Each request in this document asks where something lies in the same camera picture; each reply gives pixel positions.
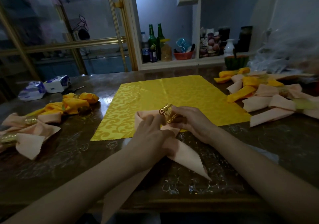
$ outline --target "brown table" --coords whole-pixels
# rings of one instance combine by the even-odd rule
[[[0,154],[0,214],[20,210],[46,193],[93,167],[120,150],[123,141],[90,142],[106,110],[122,83],[184,75],[201,75],[227,94],[231,83],[217,85],[213,77],[222,66],[191,67],[162,71],[87,75],[72,79],[74,87],[100,97],[93,116],[63,118],[62,130],[42,147],[36,161],[14,150]],[[0,106],[0,120],[10,113],[25,115],[49,102],[61,101],[60,93],[23,103],[17,99]],[[290,117],[249,128],[249,123],[223,126],[243,142],[279,155],[279,164],[305,181],[319,187],[318,120],[294,114]],[[212,178],[203,177],[163,159],[150,171],[122,210],[131,212],[197,211],[270,211],[270,207],[249,187],[241,176],[212,147],[204,145],[189,132],[178,138],[196,150]],[[90,211],[100,211],[99,201]]]

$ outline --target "gold door frame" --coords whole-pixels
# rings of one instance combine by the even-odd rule
[[[138,70],[133,41],[131,38],[131,31],[130,26],[128,25],[127,21],[127,14],[125,11],[125,7],[123,7],[123,0],[119,0],[119,2],[114,3],[113,0],[109,0],[113,22],[116,31],[116,37],[108,37],[108,38],[101,38],[101,39],[92,39],[92,40],[82,40],[82,41],[75,41],[74,36],[72,33],[68,34],[68,42],[59,43],[59,44],[47,44],[47,45],[36,45],[36,46],[25,46],[20,38],[20,35],[16,32],[14,26],[10,23],[10,19],[6,15],[6,12],[0,3],[0,20],[2,21],[3,26],[5,27],[9,38],[14,43],[16,49],[7,49],[7,50],[0,50],[0,56],[9,56],[9,55],[20,55],[23,62],[27,66],[28,70],[30,71],[32,77],[35,80],[40,80],[36,69],[29,58],[29,53],[36,53],[36,52],[43,52],[43,51],[54,51],[54,50],[65,50],[71,49],[74,60],[78,67],[80,74],[87,74],[86,67],[84,65],[83,59],[79,54],[78,48],[81,47],[89,47],[89,46],[99,46],[99,45],[109,45],[109,44],[118,44],[121,52],[121,57],[123,60],[124,70],[127,71],[125,55],[123,50],[122,43],[126,43],[129,51],[129,56],[131,60],[132,70]],[[121,9],[122,21],[125,29],[125,35],[121,36],[119,27],[118,27],[118,20],[115,14],[115,8],[118,7]],[[66,27],[70,30],[68,26],[70,26],[70,22],[66,16],[66,13],[63,9],[63,6],[56,7],[60,18],[65,22]]]

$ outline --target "white and purple box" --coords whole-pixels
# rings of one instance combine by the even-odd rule
[[[57,93],[68,88],[71,85],[71,81],[68,75],[61,75],[43,82],[43,85],[48,93]]]

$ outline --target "yellow cloth with swirl pattern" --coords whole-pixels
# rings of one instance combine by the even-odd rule
[[[250,114],[226,98],[199,75],[122,84],[91,141],[131,138],[137,111],[160,109],[167,103],[197,107],[217,126],[250,120]]]

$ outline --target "forearm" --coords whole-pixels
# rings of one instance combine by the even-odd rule
[[[114,186],[136,173],[121,150],[29,205],[5,223],[73,223]]]
[[[319,190],[221,128],[212,144],[281,215],[295,223],[319,222]]]

